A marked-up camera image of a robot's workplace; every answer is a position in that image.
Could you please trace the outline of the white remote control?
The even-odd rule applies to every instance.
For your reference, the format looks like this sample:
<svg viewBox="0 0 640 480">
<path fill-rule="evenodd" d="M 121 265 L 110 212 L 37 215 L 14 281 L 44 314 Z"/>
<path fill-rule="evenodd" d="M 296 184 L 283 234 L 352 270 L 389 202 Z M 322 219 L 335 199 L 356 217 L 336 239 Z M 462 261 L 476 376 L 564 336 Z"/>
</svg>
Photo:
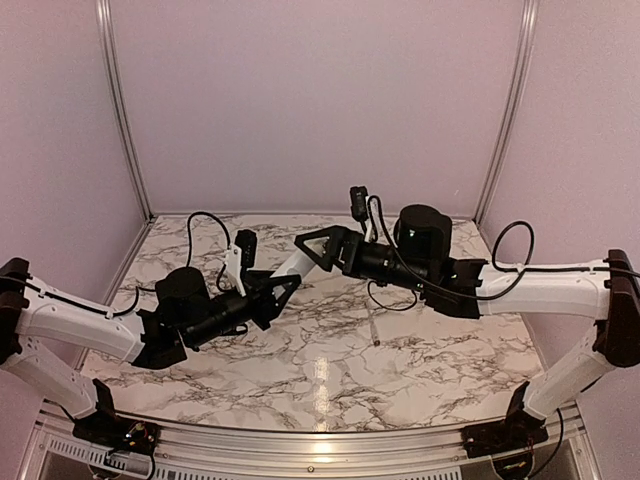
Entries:
<svg viewBox="0 0 640 480">
<path fill-rule="evenodd" d="M 323 239 L 312 239 L 304 243 L 305 247 L 308 247 L 312 253 L 320 256 L 324 250 Z M 296 251 L 285 260 L 271 275 L 271 278 L 287 276 L 287 275 L 299 275 L 302 280 L 314 269 L 317 268 L 316 262 L 304 253 L 300 248 L 296 248 Z"/>
</svg>

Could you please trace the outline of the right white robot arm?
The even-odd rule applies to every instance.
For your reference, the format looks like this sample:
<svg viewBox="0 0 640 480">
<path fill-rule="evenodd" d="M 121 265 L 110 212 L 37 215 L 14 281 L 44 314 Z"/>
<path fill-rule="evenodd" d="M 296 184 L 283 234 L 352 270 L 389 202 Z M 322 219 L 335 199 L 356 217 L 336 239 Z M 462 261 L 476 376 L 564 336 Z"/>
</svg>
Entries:
<svg viewBox="0 0 640 480">
<path fill-rule="evenodd" d="M 414 291 L 445 316 L 478 319 L 503 313 L 586 317 L 594 325 L 547 371 L 513 394 L 495 438 L 515 448 L 562 403 L 616 368 L 639 363 L 639 284 L 626 253 L 561 266 L 517 266 L 450 257 L 452 220 L 433 207 L 404 207 L 387 242 L 343 226 L 296 237 L 296 246 L 325 271 Z"/>
</svg>

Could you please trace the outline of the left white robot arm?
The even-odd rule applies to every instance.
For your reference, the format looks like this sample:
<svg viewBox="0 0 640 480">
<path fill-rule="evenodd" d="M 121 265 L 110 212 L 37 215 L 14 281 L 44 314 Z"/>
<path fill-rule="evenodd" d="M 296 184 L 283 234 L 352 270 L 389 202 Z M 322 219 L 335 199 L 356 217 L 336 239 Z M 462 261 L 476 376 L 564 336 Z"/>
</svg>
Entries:
<svg viewBox="0 0 640 480">
<path fill-rule="evenodd" d="M 300 286 L 300 275 L 246 272 L 245 291 L 210 295 L 194 267 L 172 271 L 155 285 L 152 311 L 129 307 L 116 312 L 66 295 L 13 258 L 1 268 L 1 367 L 59 404 L 106 445 L 125 438 L 126 423 L 113 413 L 110 395 L 37 345 L 39 337 L 106 353 L 137 368 L 162 370 L 184 361 L 188 350 L 231 334 L 248 321 L 266 330 Z"/>
</svg>

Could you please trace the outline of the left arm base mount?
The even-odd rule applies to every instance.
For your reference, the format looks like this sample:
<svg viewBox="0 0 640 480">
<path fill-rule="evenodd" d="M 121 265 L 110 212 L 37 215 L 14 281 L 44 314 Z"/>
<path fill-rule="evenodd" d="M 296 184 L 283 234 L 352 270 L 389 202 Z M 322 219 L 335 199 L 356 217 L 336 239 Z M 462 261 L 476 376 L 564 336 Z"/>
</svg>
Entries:
<svg viewBox="0 0 640 480">
<path fill-rule="evenodd" d="M 160 426 L 118 415 L 109 387 L 98 379 L 92 383 L 97 394 L 96 410 L 86 417 L 73 419 L 73 435 L 109 447 L 112 453 L 126 451 L 151 456 L 157 446 Z"/>
</svg>

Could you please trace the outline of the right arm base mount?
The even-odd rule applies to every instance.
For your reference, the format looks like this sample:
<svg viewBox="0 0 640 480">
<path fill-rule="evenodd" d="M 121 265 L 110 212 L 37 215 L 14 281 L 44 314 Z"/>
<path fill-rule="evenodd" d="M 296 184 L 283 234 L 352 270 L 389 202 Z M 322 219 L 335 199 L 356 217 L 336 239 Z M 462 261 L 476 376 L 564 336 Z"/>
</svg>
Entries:
<svg viewBox="0 0 640 480">
<path fill-rule="evenodd" d="M 548 440 L 545 421 L 524 411 L 528 386 L 526 381 L 514 391 L 504 418 L 461 430 L 463 448 L 469 458 L 532 447 Z"/>
</svg>

